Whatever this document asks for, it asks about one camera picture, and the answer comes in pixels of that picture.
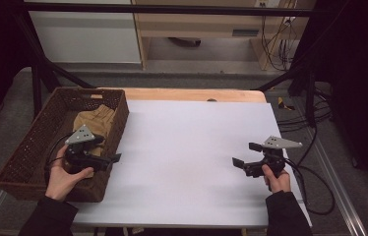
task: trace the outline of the hand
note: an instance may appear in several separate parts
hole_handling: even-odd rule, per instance
[[[63,202],[74,186],[93,172],[92,167],[88,167],[77,174],[72,175],[67,173],[63,168],[63,161],[61,159],[67,147],[68,146],[63,146],[56,154],[56,157],[59,159],[53,161],[50,170],[49,184],[45,193],[46,197],[58,202]]]
[[[271,192],[273,194],[281,190],[291,192],[289,174],[285,170],[282,170],[277,178],[268,165],[263,165],[262,169],[264,171],[265,184],[271,186]]]

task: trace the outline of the white table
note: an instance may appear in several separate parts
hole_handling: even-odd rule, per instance
[[[78,207],[74,222],[101,227],[252,228],[268,225],[263,178],[232,157],[259,161],[248,143],[279,131],[265,102],[132,100],[104,200]],[[292,191],[307,218],[298,184]]]

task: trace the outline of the black sleeve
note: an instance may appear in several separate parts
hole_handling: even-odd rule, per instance
[[[313,235],[309,223],[291,192],[280,191],[266,199],[269,227],[268,236]]]
[[[59,203],[44,197],[36,206],[31,217],[22,227],[19,236],[69,236],[77,209],[67,203]]]

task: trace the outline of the floor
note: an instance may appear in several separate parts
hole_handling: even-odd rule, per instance
[[[257,58],[252,54],[252,48],[247,40],[202,39],[199,47],[178,45],[168,38],[157,38],[152,41],[150,60],[145,71],[130,70],[87,70],[71,68],[73,73],[85,81],[106,87],[146,87],[146,88],[200,88],[200,89],[254,89],[281,75],[280,71],[261,71]],[[61,80],[64,86],[73,84]],[[287,124],[286,120],[302,115],[304,97],[289,97],[287,87],[290,82],[284,82],[266,92],[268,103],[273,107],[276,120],[281,124],[281,136],[286,139],[302,142],[304,147],[290,149],[288,156],[298,161],[312,141],[314,131],[298,128],[298,124]],[[317,86],[329,92],[330,86],[318,83]],[[286,106],[278,106],[281,97]],[[321,102],[318,115],[330,108]],[[0,111],[0,168],[12,154],[12,151],[28,131],[32,120],[31,74],[21,72],[9,90]],[[318,141],[313,145],[304,165],[316,171],[326,179],[317,145],[324,148],[326,156],[338,175],[347,192],[358,219],[362,222],[368,235],[368,173],[364,169],[356,169],[351,165],[351,154],[346,141],[341,135],[336,121],[332,116],[318,124]],[[308,193],[309,208],[325,211],[330,207],[331,196],[327,188],[315,176],[303,173]],[[0,207],[0,235],[12,235],[29,217],[34,202],[16,201],[6,196]],[[344,221],[344,212],[336,206],[329,215],[310,213],[314,235],[353,235],[350,225]],[[93,229],[74,226],[78,235],[92,235]],[[249,235],[265,235],[262,230],[250,229]]]

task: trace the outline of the brown wicker basket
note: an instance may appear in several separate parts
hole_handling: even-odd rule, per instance
[[[57,140],[72,132],[77,114],[101,104],[115,109],[114,121],[101,156],[116,153],[129,115],[121,89],[57,88],[36,116],[13,155],[0,170],[0,189],[17,200],[37,201],[45,194],[44,164]],[[60,149],[61,142],[52,156]],[[97,203],[104,197],[111,166],[79,182],[67,196],[69,202]]]

